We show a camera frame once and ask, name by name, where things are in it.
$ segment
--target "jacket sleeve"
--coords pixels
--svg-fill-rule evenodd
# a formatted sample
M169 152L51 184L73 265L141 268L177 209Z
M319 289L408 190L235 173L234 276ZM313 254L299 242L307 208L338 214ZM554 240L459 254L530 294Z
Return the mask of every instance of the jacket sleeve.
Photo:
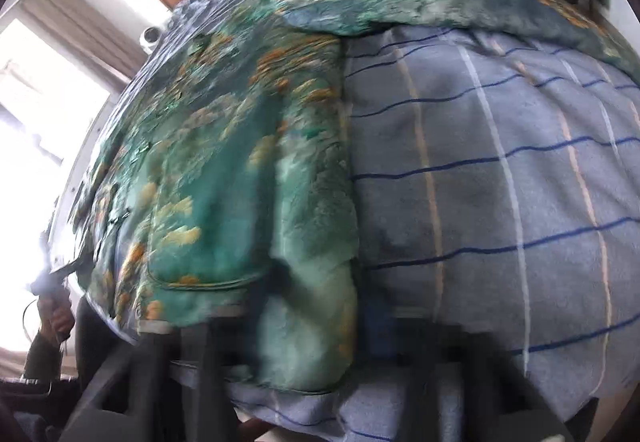
M62 353L60 349L52 346L38 332L27 353L22 377L48 381L57 380L60 378L61 365Z

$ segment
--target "gray bed sheet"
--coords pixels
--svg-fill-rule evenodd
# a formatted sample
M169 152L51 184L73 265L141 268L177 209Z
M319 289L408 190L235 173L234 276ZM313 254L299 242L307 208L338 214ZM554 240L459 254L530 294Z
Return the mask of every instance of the gray bed sheet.
M124 94L241 0L187 0ZM500 33L397 26L347 41L360 261L398 315L492 331L563 419L636 381L640 89L574 50ZM446 374L445 435L459 396ZM247 413L327 440L391 440L405 373L332 393L249 384Z

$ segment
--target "dark sleeve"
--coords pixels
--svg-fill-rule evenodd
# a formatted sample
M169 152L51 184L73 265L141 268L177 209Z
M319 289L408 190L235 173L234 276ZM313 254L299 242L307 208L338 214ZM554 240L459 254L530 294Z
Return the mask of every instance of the dark sleeve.
M59 348L52 346L38 332L31 343L27 361L24 364L23 378L37 378L39 380L56 380L60 378L62 353Z

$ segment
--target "cable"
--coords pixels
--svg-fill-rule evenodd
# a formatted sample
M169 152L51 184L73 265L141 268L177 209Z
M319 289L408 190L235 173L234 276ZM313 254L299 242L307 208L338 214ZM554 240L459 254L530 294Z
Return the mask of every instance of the cable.
M27 327L24 325L24 317L26 316L26 314L27 314L27 310L29 310L29 307L30 307L31 305L33 305L34 303L36 303L36 301L37 301L37 300L38 300L38 298L36 298L36 299L34 299L33 301L31 301L31 303L30 303L30 304L28 304L28 305L24 308L24 310L22 311L22 330L24 331L24 336L27 338L27 340L28 340L30 343L33 343L33 339L31 339L31 337L30 337L29 333L27 332Z

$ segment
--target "person's arm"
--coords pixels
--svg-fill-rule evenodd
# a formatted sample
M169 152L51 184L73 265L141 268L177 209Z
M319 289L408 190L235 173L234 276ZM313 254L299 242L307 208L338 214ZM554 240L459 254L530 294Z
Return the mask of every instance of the person's arm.
M62 353L56 332L61 338L68 336L76 320L71 312L71 302L66 289L55 297L40 296L40 330L31 343L22 373L23 378L56 380L60 378Z

